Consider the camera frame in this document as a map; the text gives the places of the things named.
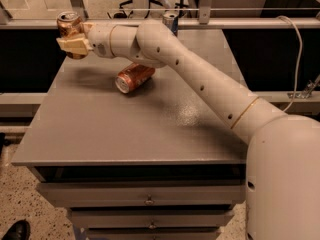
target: white robotic arm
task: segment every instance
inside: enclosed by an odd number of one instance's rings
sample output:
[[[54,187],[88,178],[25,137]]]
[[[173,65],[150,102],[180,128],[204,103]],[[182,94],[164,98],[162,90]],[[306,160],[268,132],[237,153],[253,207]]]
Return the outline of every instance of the white robotic arm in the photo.
[[[289,116],[259,98],[189,51],[159,21],[138,28],[95,24],[85,35],[88,49],[100,57],[169,65],[249,145],[247,239],[320,239],[319,122]]]

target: white cable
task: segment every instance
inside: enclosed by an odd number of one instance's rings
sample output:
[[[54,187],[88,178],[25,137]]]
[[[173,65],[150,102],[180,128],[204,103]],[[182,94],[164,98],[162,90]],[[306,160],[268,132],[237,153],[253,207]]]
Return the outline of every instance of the white cable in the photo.
[[[303,49],[303,43],[302,43],[302,38],[301,38],[301,35],[300,35],[300,31],[299,31],[299,29],[297,28],[296,24],[295,24],[291,19],[289,19],[289,18],[286,17],[286,16],[282,16],[282,15],[281,15],[281,16],[279,16],[278,18],[281,19],[281,20],[283,20],[283,21],[286,21],[287,23],[289,23],[289,24],[291,24],[291,25],[293,26],[293,28],[295,29],[295,31],[296,31],[296,33],[297,33],[297,36],[298,36],[298,39],[299,39],[299,43],[300,43],[299,53],[298,53],[297,62],[296,62],[295,76],[294,76],[294,89],[293,89],[293,94],[292,94],[290,103],[289,103],[288,106],[283,110],[283,112],[286,112],[286,111],[291,107],[291,105],[293,104],[294,99],[295,99],[295,97],[296,97],[297,85],[298,85],[298,72],[299,72],[300,59],[301,59],[301,54],[302,54],[302,49]]]

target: floor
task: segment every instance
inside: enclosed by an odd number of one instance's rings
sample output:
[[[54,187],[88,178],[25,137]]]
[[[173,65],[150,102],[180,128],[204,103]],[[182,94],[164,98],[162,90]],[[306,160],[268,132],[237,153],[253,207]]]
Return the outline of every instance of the floor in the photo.
[[[70,7],[67,0],[57,8],[56,0],[0,0],[11,6],[10,12],[15,19],[55,18],[57,11]],[[84,0],[91,18],[105,18],[106,11],[117,11],[119,1],[124,0]],[[65,209],[54,208],[36,189],[37,179],[25,167],[10,164],[27,126],[5,126],[0,122],[0,132],[6,133],[11,145],[4,147],[0,157],[0,238],[17,220],[27,220],[31,225],[30,240],[64,239],[84,240],[81,229],[74,230],[66,218]],[[222,229],[219,240],[245,239],[245,204],[237,205],[235,217]]]

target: soda can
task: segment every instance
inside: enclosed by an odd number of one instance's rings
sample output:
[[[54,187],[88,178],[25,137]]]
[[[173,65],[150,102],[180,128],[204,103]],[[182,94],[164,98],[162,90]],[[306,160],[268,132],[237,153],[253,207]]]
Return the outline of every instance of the soda can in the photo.
[[[178,18],[179,14],[176,11],[166,11],[162,16],[162,23],[166,25],[175,36],[178,35]]]
[[[57,25],[61,37],[69,38],[83,33],[82,19],[76,12],[62,12],[58,15]],[[67,52],[67,56],[72,59],[82,59],[85,55]]]
[[[154,68],[132,63],[118,73],[115,83],[122,93],[129,93],[147,81],[154,72]]]

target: drawer handle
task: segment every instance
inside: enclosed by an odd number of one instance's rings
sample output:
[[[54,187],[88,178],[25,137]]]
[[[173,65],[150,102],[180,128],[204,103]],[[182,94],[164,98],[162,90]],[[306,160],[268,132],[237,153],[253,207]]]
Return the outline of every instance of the drawer handle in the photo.
[[[146,201],[144,201],[144,204],[147,206],[154,205],[154,201],[152,200],[152,197],[148,196],[148,199]]]
[[[149,229],[156,229],[157,226],[154,224],[154,222],[152,221],[150,226],[149,226]]]

